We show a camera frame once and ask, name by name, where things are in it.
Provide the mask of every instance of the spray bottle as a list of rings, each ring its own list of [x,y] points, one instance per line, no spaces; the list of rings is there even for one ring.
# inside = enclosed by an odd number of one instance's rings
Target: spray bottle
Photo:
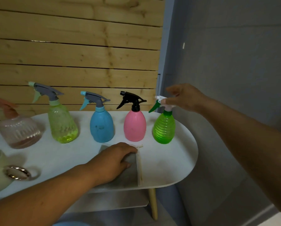
[[[14,109],[17,105],[0,98],[0,108],[7,120],[0,123],[0,134],[14,149],[22,149],[35,144],[42,133],[33,119],[19,115]]]
[[[164,106],[164,112],[157,118],[153,127],[153,137],[158,143],[167,144],[171,142],[175,135],[175,119],[172,115],[174,105],[161,105],[161,100],[166,97],[156,96],[157,99],[153,108],[149,111],[153,112],[159,107]]]
[[[103,103],[109,102],[110,99],[87,91],[81,91],[81,95],[84,95],[85,98],[80,110],[84,109],[89,103],[96,103],[95,112],[90,120],[90,132],[93,139],[99,143],[108,142],[114,137],[114,127],[112,117],[105,110]]]
[[[52,137],[60,143],[69,143],[78,136],[78,127],[68,112],[67,108],[60,104],[57,95],[63,95],[60,91],[43,84],[29,82],[29,86],[35,90],[33,103],[40,96],[47,95],[49,97],[50,108],[48,111],[48,119]]]
[[[143,100],[140,96],[137,96],[136,94],[132,94],[125,91],[121,91],[120,95],[123,96],[123,101],[116,109],[119,109],[126,103],[133,103],[132,109],[125,117],[125,121],[123,124],[123,131],[125,133],[125,137],[127,140],[133,142],[140,141],[145,137],[147,123],[145,116],[140,110],[139,104],[142,102],[146,102],[146,100]]]

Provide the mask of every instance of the left hand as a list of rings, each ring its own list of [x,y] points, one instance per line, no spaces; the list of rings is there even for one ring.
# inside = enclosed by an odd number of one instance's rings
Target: left hand
[[[93,174],[94,186],[112,181],[130,167],[130,163],[123,161],[129,153],[137,153],[137,149],[126,143],[118,143],[106,148],[86,163],[88,170]]]

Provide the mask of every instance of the yellow-green spray bottle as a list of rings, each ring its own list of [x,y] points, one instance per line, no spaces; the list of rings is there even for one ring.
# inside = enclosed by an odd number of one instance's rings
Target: yellow-green spray bottle
[[[62,105],[57,95],[63,95],[62,92],[40,83],[29,82],[29,86],[35,90],[33,103],[40,96],[49,97],[48,119],[52,137],[60,143],[69,143],[78,136],[78,127],[68,112],[67,108]]]
[[[165,110],[154,123],[153,137],[158,143],[167,144],[171,142],[175,135],[176,125],[172,115],[174,105],[162,105],[161,100],[165,99],[163,96],[156,96],[155,98],[157,101],[149,113],[162,106],[165,107]]]

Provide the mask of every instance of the mug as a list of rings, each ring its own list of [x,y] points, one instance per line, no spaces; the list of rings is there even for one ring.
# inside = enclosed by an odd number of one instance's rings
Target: mug
[[[0,150],[0,191],[9,186],[14,180],[26,180],[30,178],[30,173],[23,167],[11,165]]]

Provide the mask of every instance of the wooden table leg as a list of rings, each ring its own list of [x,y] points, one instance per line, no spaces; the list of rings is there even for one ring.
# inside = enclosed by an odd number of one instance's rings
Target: wooden table leg
[[[150,198],[150,205],[152,210],[152,218],[154,220],[158,219],[157,213],[157,201],[156,201],[156,190],[155,188],[149,189],[149,198]]]

